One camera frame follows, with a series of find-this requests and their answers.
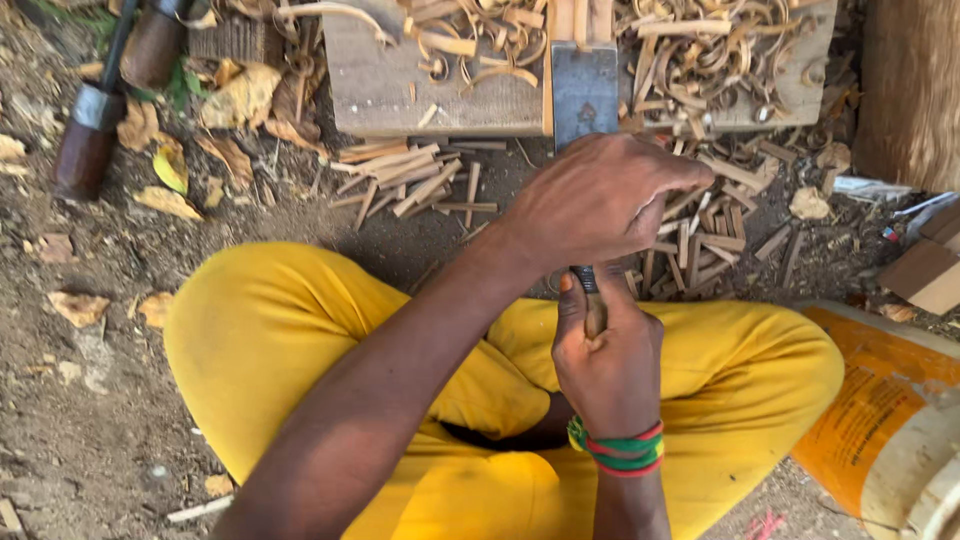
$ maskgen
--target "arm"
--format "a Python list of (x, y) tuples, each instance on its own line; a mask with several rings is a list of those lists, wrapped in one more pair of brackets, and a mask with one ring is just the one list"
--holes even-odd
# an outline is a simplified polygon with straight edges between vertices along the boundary
[[(656, 237), (660, 216), (649, 223), (648, 234)], [(632, 437), (660, 419), (663, 325), (636, 306), (619, 265), (594, 268), (594, 273), (608, 307), (607, 329), (596, 339), (586, 338), (587, 295), (564, 274), (553, 348), (557, 377), (593, 439)], [(594, 538), (669, 540), (659, 470), (635, 479), (602, 470), (597, 475)]]
[(307, 393), (214, 537), (339, 537), (510, 302), (554, 268), (646, 247), (634, 227), (638, 209), (666, 189), (711, 182), (703, 165), (626, 135), (571, 144), (506, 216)]

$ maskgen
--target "wooden workbench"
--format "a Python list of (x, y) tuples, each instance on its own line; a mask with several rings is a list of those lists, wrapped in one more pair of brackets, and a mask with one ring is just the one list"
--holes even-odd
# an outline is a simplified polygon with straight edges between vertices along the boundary
[[(533, 88), (520, 79), (498, 76), (484, 81), (461, 95), (464, 83), (457, 65), (451, 60), (451, 75), (442, 84), (431, 84), (425, 72), (417, 68), (422, 60), (415, 40), (403, 37), (403, 9), (395, 0), (344, 0), (370, 13), (383, 29), (399, 41), (398, 47), (383, 49), (364, 23), (343, 15), (324, 17), (324, 35), (333, 112), (337, 128), (354, 135), (542, 135), (542, 81)], [(777, 88), (792, 113), (762, 126), (753, 123), (754, 106), (741, 96), (732, 109), (716, 114), (717, 131), (743, 131), (782, 126), (814, 124), (820, 111), (823, 90), (804, 86), (801, 74), (813, 61), (825, 58), (836, 14), (836, 0), (828, 0), (795, 14), (817, 17), (813, 36), (800, 42), (792, 58), (784, 64), (786, 72), (778, 77)], [(481, 41), (479, 55), (494, 56), (489, 40)], [(621, 54), (626, 66), (636, 59), (636, 51)], [(470, 72), (479, 70), (478, 62)], [(542, 79), (541, 62), (529, 66)], [(417, 85), (417, 102), (410, 102), (409, 84)], [(626, 68), (620, 74), (620, 96), (631, 102), (634, 77)], [(439, 106), (433, 120), (417, 127), (432, 104)]]

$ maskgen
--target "forearm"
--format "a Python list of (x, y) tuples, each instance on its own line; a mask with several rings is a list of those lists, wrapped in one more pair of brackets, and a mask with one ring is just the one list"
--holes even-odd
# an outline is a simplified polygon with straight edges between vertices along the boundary
[(389, 478), (453, 372), (539, 274), (504, 247), (510, 241), (496, 231), (478, 238), (316, 383), (218, 526), (221, 537), (343, 532)]
[(594, 539), (669, 540), (659, 469), (638, 479), (617, 478), (603, 471), (597, 474)]

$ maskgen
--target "metal tool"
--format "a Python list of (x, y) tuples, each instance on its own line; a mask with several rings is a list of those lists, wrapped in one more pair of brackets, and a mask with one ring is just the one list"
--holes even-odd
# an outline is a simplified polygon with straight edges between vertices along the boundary
[(194, 0), (149, 0), (133, 27), (120, 61), (124, 81), (137, 88), (165, 88), (180, 56), (187, 28), (181, 21)]
[(126, 98), (114, 89), (120, 55), (130, 36), (137, 4), (138, 0), (124, 2), (100, 83), (83, 83), (77, 92), (54, 162), (54, 195), (61, 199), (93, 201), (100, 195), (100, 184), (116, 142), (116, 127), (127, 110)]
[[(553, 137), (559, 154), (574, 139), (592, 133), (616, 133), (616, 44), (580, 50), (574, 41), (550, 42), (553, 82)], [(587, 337), (607, 327), (607, 306), (600, 297), (592, 266), (571, 266), (587, 292)]]

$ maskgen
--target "man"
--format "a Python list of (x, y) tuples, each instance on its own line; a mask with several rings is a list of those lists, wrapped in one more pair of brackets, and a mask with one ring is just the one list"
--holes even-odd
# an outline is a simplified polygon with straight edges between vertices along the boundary
[[(842, 379), (838, 351), (799, 314), (641, 310), (603, 263), (653, 244), (667, 190), (712, 181), (630, 136), (584, 137), (414, 299), (309, 246), (214, 256), (180, 290), (165, 334), (197, 426), (243, 484), (213, 536), (695, 538), (789, 452)], [(609, 307), (596, 339), (570, 273), (559, 303), (517, 299), (589, 262)], [(662, 468), (598, 472), (566, 442), (574, 413), (596, 441), (662, 418)]]

